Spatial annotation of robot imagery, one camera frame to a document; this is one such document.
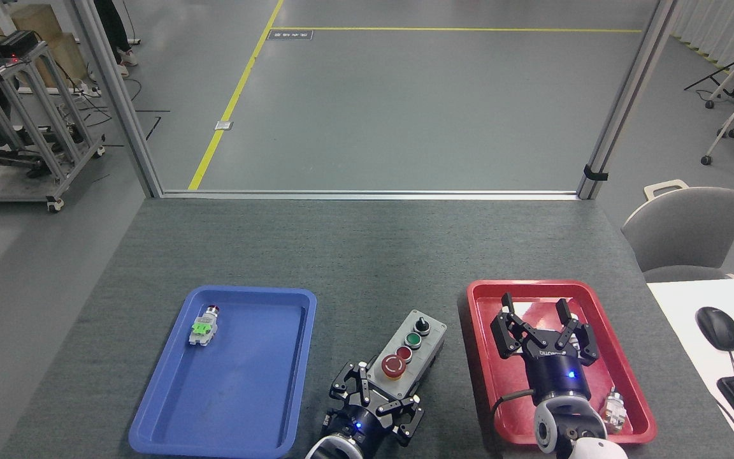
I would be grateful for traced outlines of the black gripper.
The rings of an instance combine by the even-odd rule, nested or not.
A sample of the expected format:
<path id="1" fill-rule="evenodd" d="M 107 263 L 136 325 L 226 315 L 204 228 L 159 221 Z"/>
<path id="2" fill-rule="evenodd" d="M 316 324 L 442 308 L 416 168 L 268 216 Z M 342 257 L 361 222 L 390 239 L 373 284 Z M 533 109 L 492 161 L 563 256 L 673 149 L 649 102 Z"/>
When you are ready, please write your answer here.
<path id="1" fill-rule="evenodd" d="M 565 298 L 556 302 L 561 328 L 551 338 L 551 351 L 525 351 L 524 360 L 532 401 L 539 405 L 559 395 L 576 395 L 591 399 L 591 390 L 582 366 L 599 360 L 599 347 L 589 323 L 575 319 Z M 535 329 L 515 313 L 512 294 L 501 297 L 501 310 L 490 323 L 491 333 L 500 358 L 509 358 L 524 349 L 525 343 L 538 340 Z"/>
<path id="2" fill-rule="evenodd" d="M 330 398 L 343 407 L 329 410 L 324 418 L 324 458 L 373 458 L 391 435 L 401 447 L 408 447 L 422 421 L 419 395 L 367 409 L 371 402 L 367 369 L 366 362 L 345 363 L 330 384 Z"/>

